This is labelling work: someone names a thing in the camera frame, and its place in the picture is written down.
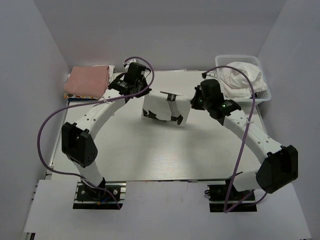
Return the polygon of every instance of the pink towel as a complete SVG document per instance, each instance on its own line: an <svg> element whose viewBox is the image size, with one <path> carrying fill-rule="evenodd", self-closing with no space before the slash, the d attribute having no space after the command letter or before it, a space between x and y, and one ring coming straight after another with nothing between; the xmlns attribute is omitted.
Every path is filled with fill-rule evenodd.
<svg viewBox="0 0 320 240"><path fill-rule="evenodd" d="M108 87L109 66L74 66L64 91L67 94L101 98Z"/></svg>

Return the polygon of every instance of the plastic basket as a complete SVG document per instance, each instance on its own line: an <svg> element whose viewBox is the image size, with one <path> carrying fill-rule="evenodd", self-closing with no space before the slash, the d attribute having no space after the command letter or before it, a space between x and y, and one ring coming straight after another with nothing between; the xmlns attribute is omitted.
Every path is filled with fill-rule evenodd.
<svg viewBox="0 0 320 240"><path fill-rule="evenodd" d="M269 101L271 99L271 92L265 77L265 74L263 72L263 69L261 67L261 64L259 62L259 59L255 56L249 56L249 55L219 55L215 57L215 65L218 66L226 66L233 62L243 62L243 63L250 63L253 65L258 66L262 71L262 77L263 81L266 84L266 90L257 92L257 97L255 98L255 105L258 105L259 103ZM221 82L220 75L222 74L221 69L217 69L217 78L218 81ZM221 91L224 93L225 89L222 84L221 85ZM252 105L252 99L248 98L232 98L233 101L237 102L238 104L242 106L251 106Z"/></svg>

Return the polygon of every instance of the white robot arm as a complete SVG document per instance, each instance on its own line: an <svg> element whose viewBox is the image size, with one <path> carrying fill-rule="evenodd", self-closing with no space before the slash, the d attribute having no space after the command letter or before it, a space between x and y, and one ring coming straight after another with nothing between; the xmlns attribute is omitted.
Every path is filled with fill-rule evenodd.
<svg viewBox="0 0 320 240"><path fill-rule="evenodd" d="M62 152L74 163L79 173L95 187L104 188L106 181L101 176L95 162L98 149L94 139L108 119L123 107L130 98L121 98L114 101L107 101L107 99L139 94L141 90L148 86L144 77L147 70L146 66L132 60L127 63L125 69L127 70L126 73L120 74L109 83L108 89L100 99L106 100L105 103L95 105L73 124L66 122L61 129ZM148 88L136 97L142 97L150 91L151 88ZM87 187L91 190L95 199L100 199L104 194L104 192L89 185Z"/></svg>
<svg viewBox="0 0 320 240"><path fill-rule="evenodd" d="M298 177L298 152L293 146L282 146L271 139L253 123L248 123L245 113L233 100L225 100L217 80L207 79L195 87L191 108L207 110L222 126L240 139L249 125L245 144L257 156L261 167L257 171L241 172L233 181L235 191L263 189L273 193Z"/></svg>

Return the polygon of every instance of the white table surface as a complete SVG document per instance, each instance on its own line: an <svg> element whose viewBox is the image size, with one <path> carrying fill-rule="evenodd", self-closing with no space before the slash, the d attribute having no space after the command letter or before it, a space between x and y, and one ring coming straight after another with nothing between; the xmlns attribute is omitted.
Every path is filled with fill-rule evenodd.
<svg viewBox="0 0 320 240"><path fill-rule="evenodd" d="M310 233L292 184L257 212L210 212L205 182L128 182L121 210L72 209L77 178L41 180L24 232L34 240L300 240ZM263 191L256 191L257 198Z"/></svg>
<svg viewBox="0 0 320 240"><path fill-rule="evenodd" d="M200 71L159 71L151 88L174 91L191 99L194 87L202 80ZM95 161L106 181L200 180L231 176L241 141L207 111L191 109L186 125L178 126L141 117L142 105L143 97L131 99L107 121L94 140L98 149ZM90 108L69 109L65 120L74 123ZM243 110L248 114L250 108ZM263 129L257 110L252 119ZM53 165L55 170L78 172L62 153L61 139ZM257 170L259 166L255 155L246 147L238 171ZM61 177L52 175L52 179Z"/></svg>
<svg viewBox="0 0 320 240"><path fill-rule="evenodd" d="M157 72L154 89L193 96L200 72ZM232 132L205 111L192 110L185 127L141 118L142 100L131 100L97 135L97 164L107 180L219 179L231 175L240 148ZM70 110L74 122L88 110ZM253 119L262 128L257 112ZM76 172L61 153L54 168ZM245 149L239 171L259 163ZM205 182L128 182L118 210L72 209L78 179L53 174L41 180L24 232L34 240L299 240L310 233L292 184L268 195L257 212L210 213ZM255 192L256 198L263 191Z"/></svg>

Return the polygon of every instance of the white wall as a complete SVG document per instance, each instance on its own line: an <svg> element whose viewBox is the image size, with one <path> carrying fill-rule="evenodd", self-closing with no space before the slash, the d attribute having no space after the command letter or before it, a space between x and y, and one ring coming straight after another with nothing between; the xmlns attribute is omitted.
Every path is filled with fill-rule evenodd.
<svg viewBox="0 0 320 240"><path fill-rule="evenodd" d="M320 1L288 0L258 54L272 100L268 133L299 152L294 188L312 239L320 239Z"/></svg>
<svg viewBox="0 0 320 240"><path fill-rule="evenodd" d="M69 67L32 0L0 1L0 238L21 237L34 189L44 177L36 148L47 115L66 104ZM42 142L49 159L61 115Z"/></svg>
<svg viewBox="0 0 320 240"><path fill-rule="evenodd" d="M256 56L286 0L34 2L70 66L139 55L158 70L204 70L217 55Z"/></svg>

